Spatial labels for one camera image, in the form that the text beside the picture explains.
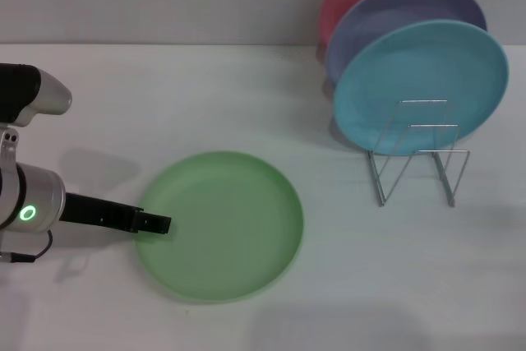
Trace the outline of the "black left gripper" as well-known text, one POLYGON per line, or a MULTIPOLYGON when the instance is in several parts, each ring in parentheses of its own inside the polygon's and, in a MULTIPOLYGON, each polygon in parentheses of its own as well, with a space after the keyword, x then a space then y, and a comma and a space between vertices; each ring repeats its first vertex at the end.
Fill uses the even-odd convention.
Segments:
POLYGON ((68 192, 62 222, 99 226, 129 233, 166 234, 171 218, 145 213, 142 209, 68 192))

